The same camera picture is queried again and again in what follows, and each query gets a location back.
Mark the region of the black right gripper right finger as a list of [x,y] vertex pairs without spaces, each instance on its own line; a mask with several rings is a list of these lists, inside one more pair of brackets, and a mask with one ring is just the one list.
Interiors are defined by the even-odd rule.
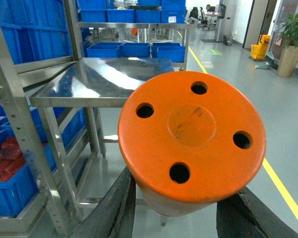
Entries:
[[249,188],[217,202],[219,238],[298,238]]

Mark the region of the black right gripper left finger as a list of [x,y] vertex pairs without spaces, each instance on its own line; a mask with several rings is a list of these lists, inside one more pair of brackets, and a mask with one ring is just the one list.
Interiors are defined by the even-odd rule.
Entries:
[[131,238],[136,209],[136,183],[125,167],[93,211],[70,238]]

